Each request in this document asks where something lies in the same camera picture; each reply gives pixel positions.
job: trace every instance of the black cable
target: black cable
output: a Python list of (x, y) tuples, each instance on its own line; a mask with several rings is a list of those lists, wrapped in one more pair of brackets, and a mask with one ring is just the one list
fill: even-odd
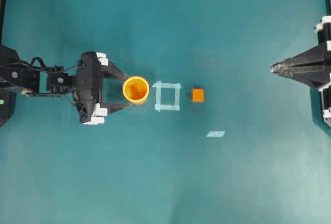
[(58, 73), (63, 73), (66, 72), (68, 70), (72, 70), (75, 68), (82, 68), (83, 66), (71, 66), (68, 67), (67, 69), (64, 70), (59, 70), (59, 71), (46, 71), (46, 70), (42, 70), (42, 69), (37, 69), (35, 67), (28, 67), (28, 68), (14, 68), (14, 67), (4, 67), (4, 66), (0, 66), (0, 69), (5, 69), (5, 70), (28, 70), (28, 71), (40, 71), (46, 74), (58, 74)]
[(24, 60), (20, 60), (19, 62), (10, 63), (10, 65), (26, 65), (26, 66), (30, 67), (29, 62), (24, 61)]
[(65, 94), (63, 94), (63, 95), (64, 95), (64, 97), (68, 100), (68, 102), (69, 102), (71, 105), (73, 105), (74, 107), (77, 106), (76, 103), (72, 102), (72, 101), (69, 99), (69, 97), (67, 96), (67, 93), (65, 93)]
[(38, 61), (39, 64), (44, 68), (46, 67), (45, 63), (43, 62), (42, 58), (41, 57), (34, 57), (31, 62), (30, 62), (30, 65), (33, 66), (33, 64), (35, 63), (35, 61)]

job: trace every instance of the light blue tape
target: light blue tape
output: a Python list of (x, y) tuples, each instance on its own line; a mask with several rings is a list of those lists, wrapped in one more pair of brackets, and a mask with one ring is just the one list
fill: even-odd
[(207, 134), (207, 137), (223, 137), (225, 134), (225, 131), (212, 131)]
[[(156, 99), (154, 108), (158, 112), (161, 110), (174, 110), (180, 111), (180, 89), (182, 88), (180, 83), (162, 83), (161, 81), (156, 81), (152, 88), (156, 88)], [(173, 88), (175, 90), (175, 104), (174, 105), (162, 105), (161, 104), (161, 89), (162, 88)]]

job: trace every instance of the teal tabletop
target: teal tabletop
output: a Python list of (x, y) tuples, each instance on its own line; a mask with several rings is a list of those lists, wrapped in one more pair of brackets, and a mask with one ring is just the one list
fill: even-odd
[[(64, 97), (18, 95), (0, 128), (0, 223), (331, 223), (317, 93), (270, 73), (317, 44), (325, 14), (325, 0), (7, 0), (3, 44), (21, 59), (103, 52), (151, 91), (97, 126)], [(179, 111), (155, 109), (157, 81), (180, 84)], [(121, 86), (108, 80), (106, 100), (126, 101)]]

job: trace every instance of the orange cube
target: orange cube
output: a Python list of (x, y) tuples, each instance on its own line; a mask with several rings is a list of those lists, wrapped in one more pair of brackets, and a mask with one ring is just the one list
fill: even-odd
[(192, 91), (192, 101), (193, 102), (203, 102), (204, 101), (204, 90), (194, 88)]

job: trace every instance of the yellow cup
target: yellow cup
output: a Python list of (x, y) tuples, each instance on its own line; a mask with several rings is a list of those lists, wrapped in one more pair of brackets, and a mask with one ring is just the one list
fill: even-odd
[(128, 78), (122, 87), (123, 95), (133, 104), (140, 105), (147, 101), (149, 95), (148, 82), (138, 76)]

